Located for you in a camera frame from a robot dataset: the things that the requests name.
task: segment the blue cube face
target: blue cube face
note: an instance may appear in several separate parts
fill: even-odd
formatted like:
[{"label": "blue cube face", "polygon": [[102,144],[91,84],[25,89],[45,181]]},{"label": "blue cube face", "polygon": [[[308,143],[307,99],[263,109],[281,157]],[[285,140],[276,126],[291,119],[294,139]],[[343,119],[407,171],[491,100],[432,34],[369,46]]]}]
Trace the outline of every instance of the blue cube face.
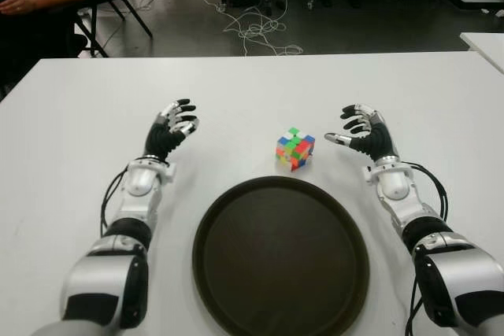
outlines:
[{"label": "blue cube face", "polygon": [[280,139],[278,140],[278,143],[279,143],[280,145],[282,145],[282,146],[285,146],[285,145],[287,145],[287,144],[289,143],[289,140],[288,140],[287,138],[285,138],[285,137],[282,137],[282,138],[280,138]]}]

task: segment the white cable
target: white cable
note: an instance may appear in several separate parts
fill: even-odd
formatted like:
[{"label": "white cable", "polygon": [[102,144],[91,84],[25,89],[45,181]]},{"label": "white cable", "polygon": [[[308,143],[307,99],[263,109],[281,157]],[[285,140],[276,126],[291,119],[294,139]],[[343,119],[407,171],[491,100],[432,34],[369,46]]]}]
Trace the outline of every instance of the white cable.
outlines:
[{"label": "white cable", "polygon": [[[261,11],[257,8],[257,6],[249,7],[243,11],[243,13],[234,17],[229,13],[226,13],[222,10],[218,4],[210,3],[208,0],[203,0],[207,5],[213,6],[215,10],[223,14],[230,19],[232,22],[229,23],[226,28],[223,29],[222,32],[235,31],[240,39],[243,41],[243,50],[245,51],[245,57],[248,55],[248,49],[246,48],[246,41],[256,43],[258,45],[266,46],[273,51],[273,53],[277,56],[279,55],[299,55],[303,53],[303,49],[298,45],[288,45],[288,46],[274,46],[271,44],[266,37],[268,33],[273,33],[275,31],[286,31],[287,25],[284,23],[280,23],[279,20],[282,19],[287,13],[288,8],[288,0],[285,0],[285,10],[282,15],[276,19],[272,19],[267,17],[261,13]],[[256,16],[259,17],[260,24],[250,23],[248,24],[246,29],[243,29],[240,20],[246,16]],[[237,24],[237,28],[232,28],[232,25]]]}]

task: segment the green square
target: green square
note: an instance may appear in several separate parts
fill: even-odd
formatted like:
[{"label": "green square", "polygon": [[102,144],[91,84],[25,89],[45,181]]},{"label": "green square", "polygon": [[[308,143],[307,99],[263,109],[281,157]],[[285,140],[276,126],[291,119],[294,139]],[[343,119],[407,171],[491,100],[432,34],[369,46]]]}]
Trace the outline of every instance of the green square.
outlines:
[{"label": "green square", "polygon": [[289,142],[287,145],[285,145],[285,151],[291,155],[292,154],[292,151],[296,148],[296,145],[295,143],[293,142]]}]

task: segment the robot finger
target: robot finger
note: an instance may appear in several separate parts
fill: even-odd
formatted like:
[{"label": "robot finger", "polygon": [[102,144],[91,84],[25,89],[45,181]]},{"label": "robot finger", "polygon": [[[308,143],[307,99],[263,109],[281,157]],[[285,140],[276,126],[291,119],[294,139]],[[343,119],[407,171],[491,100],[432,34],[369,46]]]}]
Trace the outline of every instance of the robot finger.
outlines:
[{"label": "robot finger", "polygon": [[174,127],[177,122],[180,122],[180,117],[177,116],[177,114],[183,113],[183,112],[191,112],[196,109],[195,105],[182,105],[182,106],[177,106],[176,108],[172,109],[171,113],[168,115],[168,126],[170,128]]},{"label": "robot finger", "polygon": [[348,105],[343,108],[343,114],[341,115],[342,120],[346,120],[347,118],[357,115],[355,112],[355,106],[356,105]]},{"label": "robot finger", "polygon": [[358,126],[358,125],[368,126],[369,122],[366,119],[364,119],[363,117],[358,117],[358,118],[353,119],[349,123],[347,123],[345,126],[343,126],[343,129],[350,130],[352,127]]},{"label": "robot finger", "polygon": [[354,127],[352,130],[350,130],[350,133],[358,134],[358,133],[362,133],[363,131],[369,131],[369,128],[366,126]]},{"label": "robot finger", "polygon": [[376,110],[366,104],[356,104],[355,112],[365,117],[371,117],[373,114],[376,113]]},{"label": "robot finger", "polygon": [[333,142],[337,145],[343,145],[343,146],[349,146],[352,142],[352,137],[347,137],[346,135],[340,135],[336,133],[326,133],[324,135],[324,138],[326,138],[329,142]]},{"label": "robot finger", "polygon": [[175,117],[175,122],[178,124],[179,122],[193,121],[197,119],[198,119],[197,116],[178,116]]},{"label": "robot finger", "polygon": [[194,133],[196,129],[198,129],[199,126],[199,119],[194,118],[191,121],[182,121],[181,123],[178,123],[174,128],[173,132],[174,133],[182,133],[184,137],[187,137]]},{"label": "robot finger", "polygon": [[176,102],[172,102],[170,105],[168,105],[161,113],[160,116],[167,117],[168,115],[172,114],[173,111],[180,106],[187,105],[191,102],[188,98],[182,98],[180,100],[177,100]]}]

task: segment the desk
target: desk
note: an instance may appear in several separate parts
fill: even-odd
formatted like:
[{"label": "desk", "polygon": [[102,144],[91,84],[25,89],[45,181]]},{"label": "desk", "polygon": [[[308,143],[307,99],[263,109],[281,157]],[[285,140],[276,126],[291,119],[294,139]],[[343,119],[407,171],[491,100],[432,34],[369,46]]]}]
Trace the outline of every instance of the desk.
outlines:
[{"label": "desk", "polygon": [[504,74],[504,33],[461,33],[460,38]]},{"label": "desk", "polygon": [[[360,227],[371,276],[347,335],[404,334],[413,269],[362,178],[370,160],[323,139],[342,130],[340,109],[355,102],[379,109],[402,157],[445,184],[450,225],[504,263],[504,136],[488,122],[500,119],[504,86],[476,52],[41,61],[0,103],[3,334],[57,320],[64,278],[98,237],[107,185],[142,152],[156,113],[183,97],[198,105],[201,125],[169,158],[178,173],[151,245],[149,310],[126,335],[224,335],[195,289],[192,242],[220,194],[263,175],[319,186]],[[274,158],[291,126],[317,138],[311,164],[293,173]],[[438,209],[433,185],[420,175],[417,185]],[[423,310],[415,329],[452,334]]]}]

